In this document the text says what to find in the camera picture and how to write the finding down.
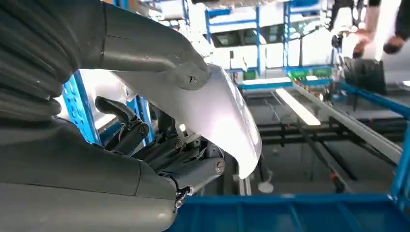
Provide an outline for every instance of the screw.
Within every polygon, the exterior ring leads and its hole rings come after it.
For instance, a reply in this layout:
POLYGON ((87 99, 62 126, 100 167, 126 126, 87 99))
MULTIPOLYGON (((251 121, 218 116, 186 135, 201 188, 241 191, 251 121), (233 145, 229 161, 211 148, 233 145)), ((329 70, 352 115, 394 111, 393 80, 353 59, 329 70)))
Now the screw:
POLYGON ((215 171, 217 172, 217 174, 222 174, 223 171, 225 171, 225 162, 217 162, 217 164, 215 165, 215 171))
POLYGON ((182 147, 182 140, 181 139, 177 139, 175 141, 175 149, 181 148, 182 147))
POLYGON ((195 85, 196 84, 196 79, 193 76, 190 76, 190 84, 195 85))
POLYGON ((142 125, 140 127, 140 135, 146 135, 149 132, 149 128, 147 125, 142 125))
POLYGON ((180 208, 182 206, 182 201, 177 201, 176 203, 175 203, 175 208, 180 208))

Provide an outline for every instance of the metal rod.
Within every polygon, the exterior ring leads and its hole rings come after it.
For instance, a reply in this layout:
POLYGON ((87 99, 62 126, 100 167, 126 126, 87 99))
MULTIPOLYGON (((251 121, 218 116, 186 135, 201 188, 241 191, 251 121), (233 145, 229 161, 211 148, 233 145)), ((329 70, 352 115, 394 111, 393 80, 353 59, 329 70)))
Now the metal rod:
POLYGON ((333 167, 333 165, 330 164, 330 162, 323 156, 323 154, 320 152, 320 150, 316 147, 315 142, 311 139, 311 137, 302 129, 302 127, 300 125, 298 125, 298 129, 299 129, 300 133, 303 135, 303 137, 305 138, 305 141, 307 142, 307 144, 312 149, 313 153, 320 160, 320 162, 322 162, 326 166, 326 168, 328 168, 333 174, 336 175, 336 177, 343 183, 345 189, 348 192, 353 192, 353 190, 348 186, 346 181, 343 180, 343 178, 336 171, 336 169, 333 167))
POLYGON ((369 102, 375 103, 381 107, 384 107, 395 113, 398 113, 402 115, 404 118, 408 118, 410 116, 410 107, 405 105, 402 102, 397 102, 395 100, 388 99, 386 97, 382 97, 380 95, 358 89, 356 87, 347 85, 345 83, 339 83, 339 87, 349 93, 362 97, 368 100, 369 102))
MULTIPOLYGON (((299 137, 291 137, 291 138, 281 138, 278 135, 276 138, 269 138, 269 137, 262 137, 262 142, 264 145, 273 145, 273 144, 299 144, 303 143, 305 139, 302 136, 299 137)), ((386 134, 387 139, 393 142, 402 142, 403 141, 403 134, 386 134)), ((352 134, 334 134, 334 135, 319 135, 318 137, 312 136, 311 139, 315 142, 320 141, 355 141, 357 143, 364 142, 359 136, 352 135, 352 134)))
POLYGON ((354 181, 357 181, 356 175, 350 169, 349 164, 346 162, 346 160, 343 158, 343 156, 338 151, 333 149, 331 147, 331 145, 328 144, 327 142, 321 141, 320 143, 322 144, 324 149, 326 149, 326 151, 329 153, 329 155, 331 155, 335 159, 337 164, 346 172, 346 174, 349 176, 349 178, 354 180, 354 181))
POLYGON ((334 109, 332 106, 328 105, 325 102, 320 101, 316 96, 309 93, 303 87, 295 84, 293 85, 294 88, 311 100, 313 103, 318 105, 321 109, 323 109, 327 114, 335 118, 337 121, 344 124, 347 128, 349 128, 352 132, 357 134, 363 140, 374 146, 378 149, 381 153, 389 157, 394 162, 399 162, 400 156, 402 153, 401 147, 394 144, 393 142, 389 141, 388 139, 384 138, 380 134, 376 133, 369 127, 363 125, 363 123, 359 122, 357 119, 353 118, 352 116, 340 112, 334 109))
POLYGON ((363 148, 364 150, 366 150, 368 153, 370 153, 371 155, 381 159, 382 161, 396 167, 397 163, 391 161, 391 159, 389 159, 387 156, 385 156, 384 154, 382 154, 381 152, 379 152, 378 150, 375 150, 372 147, 369 147, 368 144, 363 144, 363 143, 359 143, 357 141, 351 141, 352 143, 356 144, 357 146, 363 148))

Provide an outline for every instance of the blue metal frame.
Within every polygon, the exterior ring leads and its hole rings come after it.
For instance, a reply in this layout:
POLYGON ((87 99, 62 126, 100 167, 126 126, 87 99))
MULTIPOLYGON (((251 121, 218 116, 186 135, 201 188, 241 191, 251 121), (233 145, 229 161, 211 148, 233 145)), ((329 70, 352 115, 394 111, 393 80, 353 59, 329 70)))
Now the blue metal frame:
POLYGON ((71 122, 80 129, 84 139, 89 143, 101 145, 80 71, 74 73, 68 82, 63 85, 63 98, 71 122))
MULTIPOLYGON (((387 99, 383 96, 370 93, 356 87, 347 85, 345 83, 339 83, 340 89, 345 90, 348 93, 355 94, 359 97, 366 99, 369 102, 377 104, 381 107, 389 109, 393 112, 396 112, 402 115, 405 119, 410 117, 410 107, 402 103, 395 102, 392 99, 387 99)), ((393 180, 390 195, 392 200, 398 205, 400 209, 409 203, 409 194, 410 194, 410 126, 407 127, 405 140, 403 142, 403 152, 400 157, 400 162, 396 169, 396 175, 393 180)))
POLYGON ((406 119, 409 119, 409 117, 410 117, 410 107, 409 106, 406 106, 402 103, 395 102, 391 99, 386 99, 386 98, 384 98, 380 95, 358 89, 356 87, 347 85, 347 84, 342 83, 342 82, 339 83, 339 86, 342 90, 344 90, 348 93, 355 94, 359 97, 362 97, 362 98, 368 100, 369 102, 373 102, 373 103, 375 103, 377 105, 380 105, 384 108, 390 109, 391 111, 402 115, 406 119))
POLYGON ((324 195, 259 195, 255 196, 191 196, 185 199, 185 204, 201 204, 212 202, 214 204, 237 204, 237 203, 371 203, 390 202, 386 194, 324 194, 324 195))
MULTIPOLYGON (((256 23, 256 40, 255 40, 255 45, 256 45, 256 52, 257 52, 257 67, 256 71, 258 72, 258 75, 261 75, 261 41, 260 41, 260 35, 261 35, 261 27, 260 27, 260 7, 256 6, 255 7, 255 19, 244 19, 244 20, 238 20, 238 21, 231 21, 231 22, 219 22, 219 23, 210 23, 209 19, 212 17, 216 16, 222 16, 222 15, 229 15, 232 12, 230 8, 225 8, 225 9, 215 9, 215 10, 205 10, 205 25, 206 25, 206 40, 208 40, 208 43, 211 44, 211 30, 210 28, 212 26, 223 26, 223 25, 235 25, 235 24, 244 24, 244 23, 256 23)), ((235 70, 235 71, 230 71, 230 73, 237 73, 237 72, 242 72, 243 70, 235 70)))
POLYGON ((257 72, 258 75, 261 75, 261 25, 260 25, 260 18, 261 18, 261 9, 259 6, 256 6, 255 8, 256 12, 256 52, 257 52, 257 60, 256 60, 256 65, 257 65, 257 72))
POLYGON ((291 37, 291 5, 289 2, 283 3, 283 69, 287 72, 289 68, 289 42, 291 37))

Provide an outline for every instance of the metal shelving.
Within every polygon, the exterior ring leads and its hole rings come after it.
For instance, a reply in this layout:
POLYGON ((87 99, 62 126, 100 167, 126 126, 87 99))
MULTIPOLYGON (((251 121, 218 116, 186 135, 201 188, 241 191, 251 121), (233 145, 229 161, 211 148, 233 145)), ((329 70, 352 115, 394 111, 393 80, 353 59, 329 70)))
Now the metal shelving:
POLYGON ((206 39, 208 40, 208 43, 211 44, 211 27, 217 27, 217 26, 224 26, 224 25, 237 25, 237 24, 244 24, 244 23, 255 23, 255 29, 256 29, 256 40, 255 40, 255 45, 256 45, 256 51, 257 51, 257 61, 256 61, 256 67, 251 67, 248 68, 249 70, 256 70, 258 74, 261 74, 261 42, 260 42, 260 36, 261 36, 261 26, 260 26, 260 15, 261 15, 261 9, 259 6, 255 7, 255 18, 254 19, 244 19, 244 20, 238 20, 238 21, 230 21, 230 22, 219 22, 219 23, 211 23, 209 20, 210 18, 216 17, 216 16, 222 16, 222 15, 230 15, 232 13, 232 9, 230 8, 225 8, 225 9, 214 9, 214 10, 205 10, 205 24, 206 24, 206 39))

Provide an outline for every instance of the robotic arm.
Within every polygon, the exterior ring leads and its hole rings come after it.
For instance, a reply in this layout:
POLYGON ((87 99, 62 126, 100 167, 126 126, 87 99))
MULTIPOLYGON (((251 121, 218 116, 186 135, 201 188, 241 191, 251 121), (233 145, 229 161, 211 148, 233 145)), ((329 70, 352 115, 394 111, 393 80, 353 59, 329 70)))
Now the robotic arm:
POLYGON ((79 68, 167 72, 197 90, 210 75, 202 57, 178 32, 99 0, 4 0, 0 18, 0 231, 168 228, 175 181, 85 142, 52 97, 79 68))

